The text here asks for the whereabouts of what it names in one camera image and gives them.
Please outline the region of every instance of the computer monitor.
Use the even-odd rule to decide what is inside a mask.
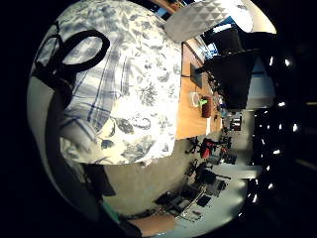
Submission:
[[[213,33],[208,36],[207,41],[215,44],[218,54],[221,56],[244,50],[236,28],[228,28],[223,31]]]
[[[196,74],[209,71],[220,83],[228,109],[245,109],[252,70],[259,50],[247,50],[208,59]]]

